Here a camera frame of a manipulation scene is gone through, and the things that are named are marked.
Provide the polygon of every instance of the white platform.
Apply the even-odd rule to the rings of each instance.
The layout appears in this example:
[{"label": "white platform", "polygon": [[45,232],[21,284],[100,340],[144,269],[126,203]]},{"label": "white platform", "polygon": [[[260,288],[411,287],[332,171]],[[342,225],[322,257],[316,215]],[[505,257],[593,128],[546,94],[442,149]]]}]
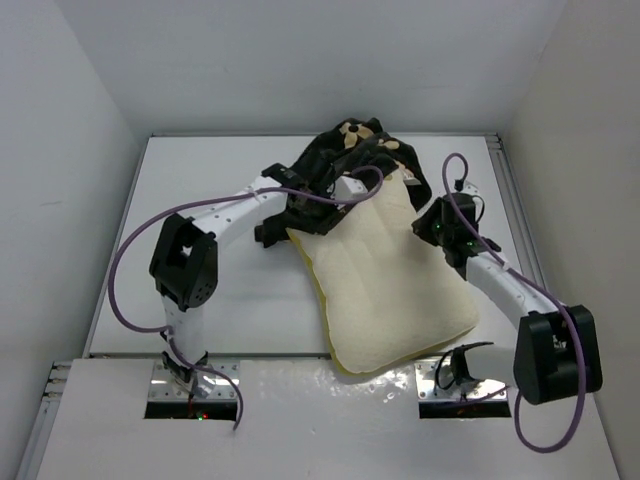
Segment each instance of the white platform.
[{"label": "white platform", "polygon": [[[434,197],[442,195],[441,167],[451,152],[470,162],[469,180],[487,204],[481,232],[500,244],[512,264],[516,250],[502,204],[485,137],[401,135],[420,159]],[[151,138],[126,216],[124,236],[152,215],[188,201],[233,194],[265,167],[292,164],[312,137],[158,137]],[[455,164],[451,178],[462,169]],[[148,273],[160,225],[143,234],[126,254],[117,278],[117,296],[130,321],[164,324],[164,314]],[[516,332],[502,313],[473,287],[480,325],[460,342],[492,340],[513,346]],[[105,301],[98,306],[90,352],[159,353],[158,335],[122,327]],[[219,286],[206,307],[205,346],[222,354],[326,354],[320,311],[303,262],[294,247],[267,250],[247,235],[220,254]]]},{"label": "white platform", "polygon": [[[509,418],[420,420],[410,366],[369,384],[324,360],[244,361],[246,414],[143,419],[151,360],[76,360],[38,480],[495,480],[618,478],[591,395],[573,441],[539,455]],[[524,407],[528,437],[560,438],[575,400]]]}]

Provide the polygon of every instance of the black fabric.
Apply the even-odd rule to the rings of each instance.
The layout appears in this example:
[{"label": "black fabric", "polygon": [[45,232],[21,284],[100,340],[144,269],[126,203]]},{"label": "black fabric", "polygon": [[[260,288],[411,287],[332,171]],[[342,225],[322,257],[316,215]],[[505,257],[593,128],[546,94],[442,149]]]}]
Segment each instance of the black fabric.
[{"label": "black fabric", "polygon": [[[333,129],[318,135],[290,168],[305,180],[304,190],[329,196],[338,177],[364,165],[375,165],[385,175],[398,168],[411,172],[420,182],[419,185],[407,186],[416,211],[431,199],[431,188],[422,173],[415,150],[385,132],[377,118],[366,122],[348,118],[340,122]],[[356,177],[368,189],[378,181],[374,172],[362,172]],[[351,208],[336,210],[334,206],[291,197],[284,213],[268,218],[256,230],[256,240],[268,247],[287,239],[285,229],[289,227],[326,234]]]}]

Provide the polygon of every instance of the gray metal frame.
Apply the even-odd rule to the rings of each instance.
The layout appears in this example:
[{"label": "gray metal frame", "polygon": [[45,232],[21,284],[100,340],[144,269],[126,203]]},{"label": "gray metal frame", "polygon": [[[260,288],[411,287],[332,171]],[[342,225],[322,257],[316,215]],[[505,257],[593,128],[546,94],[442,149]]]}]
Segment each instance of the gray metal frame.
[{"label": "gray metal frame", "polygon": [[58,413],[60,400],[67,377],[71,370],[71,362],[56,362],[49,372],[49,379],[42,395],[40,409],[36,416],[29,442],[22,454],[22,462],[16,480],[36,480],[40,464],[47,448],[53,422]]}]

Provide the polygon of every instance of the cable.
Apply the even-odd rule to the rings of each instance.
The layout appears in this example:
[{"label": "cable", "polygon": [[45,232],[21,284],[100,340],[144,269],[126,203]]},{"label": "cable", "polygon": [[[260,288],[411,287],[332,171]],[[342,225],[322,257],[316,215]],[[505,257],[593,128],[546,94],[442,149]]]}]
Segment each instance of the cable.
[{"label": "cable", "polygon": [[237,430],[238,425],[240,425],[240,420],[242,420],[242,415],[244,414],[244,398],[242,397],[242,392],[240,392],[240,388],[234,383],[233,380],[231,380],[230,377],[228,377],[221,371],[216,370],[215,368],[210,367],[209,365],[198,365],[196,363],[191,363],[189,360],[187,360],[184,357],[184,355],[182,355],[182,352],[178,350],[178,347],[176,347],[176,342],[173,338],[169,338],[168,343],[169,343],[169,348],[171,348],[171,351],[173,352],[173,354],[183,365],[189,368],[192,368],[193,370],[198,370],[199,372],[210,373],[212,375],[215,375],[216,377],[220,377],[223,380],[226,380],[227,382],[229,382],[229,385],[231,385],[231,387],[236,391],[236,395],[238,396],[238,415],[236,416],[236,421],[233,424],[233,430]]},{"label": "cable", "polygon": [[[449,390],[453,386],[453,384],[455,382],[455,378],[454,378],[453,380],[451,380],[447,384],[446,387],[443,387],[443,386],[440,385],[440,370],[442,369],[442,364],[444,363],[445,359],[449,355],[451,355],[452,353],[454,353],[458,349],[462,350],[462,352],[466,352],[467,350],[471,350],[473,348],[478,348],[478,347],[485,347],[487,345],[493,345],[493,342],[475,342],[475,343],[470,343],[468,345],[460,345],[459,347],[453,348],[453,349],[449,350],[448,352],[445,352],[445,354],[442,355],[442,357],[440,357],[440,360],[438,360],[438,364],[436,365],[436,371],[433,373],[436,386],[440,390]],[[486,398],[491,398],[492,396],[494,396],[494,395],[490,394],[490,395],[487,395],[486,397],[482,397],[482,398],[486,399]]]},{"label": "cable", "polygon": [[476,219],[476,223],[480,223],[480,220],[482,220],[482,217],[484,217],[484,209],[485,209],[486,203],[484,202],[484,198],[482,198],[480,195],[471,195],[471,198],[479,198],[480,201],[482,202],[482,208],[480,209],[480,215],[478,215],[478,218]]},{"label": "cable", "polygon": [[244,399],[242,398],[242,394],[240,393],[240,389],[236,386],[235,383],[233,383],[231,381],[231,379],[229,377],[227,377],[225,374],[223,374],[222,372],[218,372],[217,370],[210,368],[208,366],[202,366],[202,365],[194,365],[190,362],[188,362],[186,360],[186,358],[184,358],[184,356],[182,355],[182,353],[176,348],[175,343],[173,341],[173,339],[171,338],[171,335],[173,334],[172,332],[172,328],[169,325],[164,325],[161,327],[140,327],[138,325],[135,325],[131,322],[129,322],[124,314],[122,313],[122,310],[120,310],[120,306],[118,305],[118,301],[116,299],[116,273],[118,271],[118,266],[120,265],[120,262],[122,261],[122,257],[124,256],[124,253],[127,251],[127,249],[131,246],[131,244],[133,243],[133,241],[138,238],[140,236],[140,234],[142,234],[142,232],[144,232],[147,228],[149,228],[151,225],[159,222],[160,220],[168,217],[169,215],[172,215],[174,213],[178,213],[182,210],[188,210],[190,208],[197,208],[197,207],[204,207],[207,205],[215,205],[218,203],[226,203],[226,202],[234,202],[234,201],[238,201],[238,200],[246,200],[249,198],[254,198],[256,195],[261,195],[264,193],[272,193],[272,192],[280,192],[280,193],[287,193],[289,195],[296,195],[298,197],[302,197],[302,198],[306,198],[309,200],[313,200],[319,203],[326,203],[329,205],[357,205],[358,203],[364,202],[365,200],[370,199],[371,197],[373,197],[376,193],[378,193],[380,191],[380,189],[382,188],[382,184],[384,182],[384,174],[382,173],[382,170],[380,170],[378,167],[376,167],[375,165],[365,165],[362,167],[358,167],[352,170],[352,174],[356,174],[358,172],[364,172],[366,170],[371,170],[373,172],[375,172],[378,175],[378,183],[376,184],[375,187],[373,187],[373,189],[370,192],[367,192],[365,195],[358,197],[356,199],[352,199],[352,200],[332,200],[330,198],[325,198],[325,197],[319,197],[317,195],[313,195],[311,193],[306,193],[306,192],[301,192],[299,190],[293,190],[291,188],[285,188],[285,187],[268,187],[268,188],[260,188],[258,190],[256,190],[255,192],[251,192],[251,193],[244,193],[244,194],[240,194],[240,195],[233,195],[233,196],[229,196],[229,197],[221,197],[221,198],[213,198],[213,199],[208,199],[208,200],[199,200],[197,202],[189,202],[189,203],[184,203],[182,205],[178,205],[176,207],[172,207],[169,208],[167,210],[165,210],[164,212],[160,212],[159,214],[151,217],[149,220],[147,220],[146,222],[144,222],[142,225],[140,225],[138,228],[136,228],[131,235],[129,235],[120,245],[120,247],[118,248],[118,250],[116,251],[116,254],[113,257],[113,262],[111,263],[111,266],[109,267],[109,274],[107,276],[107,295],[109,298],[109,304],[111,305],[111,310],[113,310],[113,314],[115,315],[116,319],[125,327],[127,327],[129,330],[133,330],[134,332],[138,332],[138,333],[167,333],[167,337],[169,338],[169,346],[171,348],[171,350],[173,351],[174,355],[176,356],[176,358],[178,358],[184,365],[188,366],[189,368],[193,368],[195,370],[199,370],[199,371],[203,371],[203,372],[207,372],[207,373],[211,373],[213,375],[216,375],[220,378],[223,378],[225,380],[227,380],[231,386],[233,387],[233,389],[236,391],[236,394],[238,395],[238,416],[236,418],[236,423],[233,426],[233,429],[237,429],[238,425],[240,424],[240,419],[242,418],[242,414],[244,412]]},{"label": "cable", "polygon": [[[495,251],[493,251],[493,249],[489,246],[486,240],[480,236],[480,234],[475,228],[473,228],[473,226],[465,218],[465,216],[460,211],[460,208],[454,201],[453,194],[451,192],[451,188],[449,187],[449,181],[447,178],[447,167],[449,166],[449,163],[451,162],[451,160],[453,160],[454,158],[460,159],[464,164],[463,177],[457,181],[464,182],[464,180],[466,180],[467,175],[469,173],[469,162],[467,162],[467,159],[462,154],[452,153],[445,159],[442,165],[442,181],[444,183],[444,188],[447,192],[447,196],[449,198],[451,206],[455,211],[456,215],[458,216],[458,218],[460,219],[460,221],[462,222],[462,224],[469,230],[469,232],[471,232],[471,234],[476,238],[476,240],[478,240],[478,242],[480,242],[480,244],[484,248],[486,248],[487,252],[489,252],[489,254],[494,258],[494,260],[500,266],[504,267],[505,265],[504,260],[500,258],[500,256]],[[567,429],[564,436],[557,443],[554,443],[553,445],[550,445],[548,447],[539,447],[529,442],[524,437],[522,433],[522,427],[520,425],[520,404],[522,401],[522,394],[520,392],[518,392],[515,406],[514,406],[514,423],[516,428],[516,434],[518,435],[518,438],[520,439],[520,441],[525,446],[527,446],[528,448],[530,448],[531,450],[537,453],[557,452],[558,450],[561,450],[562,448],[566,447],[567,444],[571,441],[571,439],[575,435],[576,430],[578,429],[578,425],[580,424],[580,419],[582,418],[582,412],[584,410],[585,397],[587,393],[587,375],[586,375],[586,364],[584,360],[584,352],[582,350],[582,345],[580,343],[580,336],[578,335],[578,331],[576,330],[576,327],[573,324],[573,321],[571,320],[571,317],[569,316],[569,313],[567,312],[566,308],[564,307],[564,305],[562,305],[562,303],[560,303],[560,301],[557,298],[555,298],[551,293],[549,293],[543,287],[540,287],[535,282],[529,280],[527,277],[522,275],[520,272],[514,270],[513,268],[509,268],[507,271],[511,275],[513,275],[516,279],[518,279],[520,282],[533,288],[541,295],[544,295],[551,303],[553,303],[553,305],[558,309],[558,311],[562,315],[562,318],[564,319],[565,324],[569,329],[569,334],[571,335],[571,340],[573,341],[573,346],[575,348],[576,363],[578,366],[578,396],[576,400],[576,407],[573,412],[573,418],[571,419],[571,424],[569,425],[569,428]]]},{"label": "cable", "polygon": [[444,363],[445,359],[452,353],[453,353],[453,349],[449,350],[448,352],[445,352],[445,354],[442,357],[440,357],[440,360],[438,360],[438,364],[436,365],[436,371],[433,373],[433,378],[435,379],[436,387],[438,387],[440,390],[449,390],[456,381],[455,378],[452,378],[451,381],[447,383],[446,387],[443,387],[442,385],[440,385],[440,369],[442,369],[442,364]]}]

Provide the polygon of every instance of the cable clip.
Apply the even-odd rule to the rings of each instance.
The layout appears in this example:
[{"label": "cable clip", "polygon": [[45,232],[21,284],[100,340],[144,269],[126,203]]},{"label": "cable clip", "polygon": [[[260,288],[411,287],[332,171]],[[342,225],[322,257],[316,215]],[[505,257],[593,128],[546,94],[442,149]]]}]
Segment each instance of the cable clip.
[{"label": "cable clip", "polygon": [[255,188],[253,188],[251,185],[249,185],[247,187],[247,193],[250,193],[251,195],[253,195],[253,197],[259,202],[260,199],[258,198],[260,196],[260,192],[258,192]]}]

